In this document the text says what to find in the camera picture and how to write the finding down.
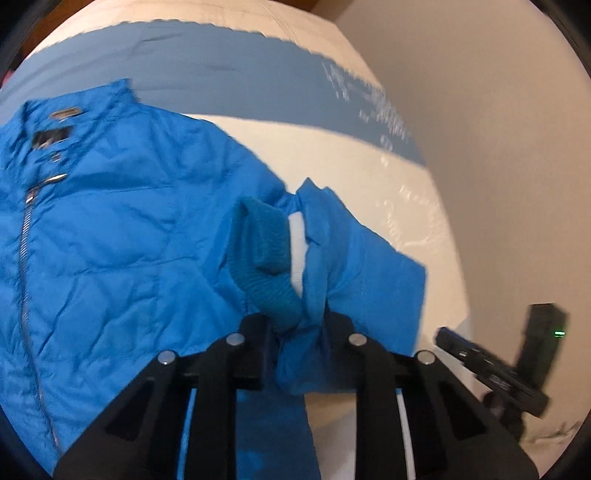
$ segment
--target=blue stripe on sheet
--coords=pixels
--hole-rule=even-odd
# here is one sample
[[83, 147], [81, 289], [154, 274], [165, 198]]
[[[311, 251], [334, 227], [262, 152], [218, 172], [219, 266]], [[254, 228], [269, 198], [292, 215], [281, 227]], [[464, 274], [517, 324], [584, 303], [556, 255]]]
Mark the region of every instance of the blue stripe on sheet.
[[291, 42], [194, 22], [124, 23], [41, 50], [0, 90], [0, 124], [26, 100], [121, 78], [152, 106], [324, 128], [424, 165], [383, 90]]

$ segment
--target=clothing tag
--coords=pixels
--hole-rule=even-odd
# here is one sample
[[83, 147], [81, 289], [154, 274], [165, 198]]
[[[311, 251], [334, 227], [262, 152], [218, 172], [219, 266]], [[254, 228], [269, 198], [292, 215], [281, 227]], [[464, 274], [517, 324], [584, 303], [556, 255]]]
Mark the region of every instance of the clothing tag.
[[61, 142], [70, 136], [72, 127], [56, 128], [54, 130], [44, 130], [36, 132], [33, 135], [33, 148], [47, 148], [54, 143]]
[[64, 121], [66, 118], [70, 118], [71, 116], [80, 115], [83, 113], [82, 108], [73, 106], [70, 108], [66, 108], [63, 110], [58, 110], [57, 112], [53, 112], [49, 115], [49, 118], [52, 120]]

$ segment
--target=silver rivet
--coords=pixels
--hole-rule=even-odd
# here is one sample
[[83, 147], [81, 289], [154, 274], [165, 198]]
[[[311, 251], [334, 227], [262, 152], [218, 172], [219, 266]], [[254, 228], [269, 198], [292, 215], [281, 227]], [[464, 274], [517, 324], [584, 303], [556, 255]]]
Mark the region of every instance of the silver rivet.
[[238, 346], [244, 343], [244, 335], [241, 333], [231, 333], [226, 337], [226, 343], [230, 346]]
[[435, 362], [435, 354], [429, 350], [421, 350], [417, 353], [417, 360], [421, 362], [423, 365], [431, 365]]
[[367, 337], [365, 335], [361, 335], [360, 333], [351, 333], [351, 335], [349, 335], [349, 343], [353, 346], [363, 346], [367, 342]]
[[169, 365], [176, 360], [177, 354], [172, 350], [164, 350], [158, 354], [158, 362]]

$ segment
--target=white ribbed fabric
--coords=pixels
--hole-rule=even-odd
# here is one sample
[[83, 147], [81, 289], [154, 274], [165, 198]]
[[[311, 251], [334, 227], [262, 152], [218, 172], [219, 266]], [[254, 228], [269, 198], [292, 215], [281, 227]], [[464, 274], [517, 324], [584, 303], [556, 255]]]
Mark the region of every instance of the white ribbed fabric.
[[291, 286], [302, 297], [304, 293], [304, 268], [306, 267], [306, 227], [301, 212], [292, 213], [287, 217], [290, 223], [291, 238]]

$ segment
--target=brown wooden surface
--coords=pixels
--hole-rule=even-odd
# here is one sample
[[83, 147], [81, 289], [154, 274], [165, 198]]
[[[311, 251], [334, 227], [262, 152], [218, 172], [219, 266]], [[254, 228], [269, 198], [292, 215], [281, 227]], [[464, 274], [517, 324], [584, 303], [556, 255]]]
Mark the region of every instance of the brown wooden surface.
[[[282, 4], [291, 5], [310, 12], [318, 0], [278, 0]], [[82, 10], [92, 0], [62, 0], [53, 12], [47, 15], [31, 32], [22, 46], [24, 56], [29, 55], [51, 32], [64, 23], [77, 11]]]

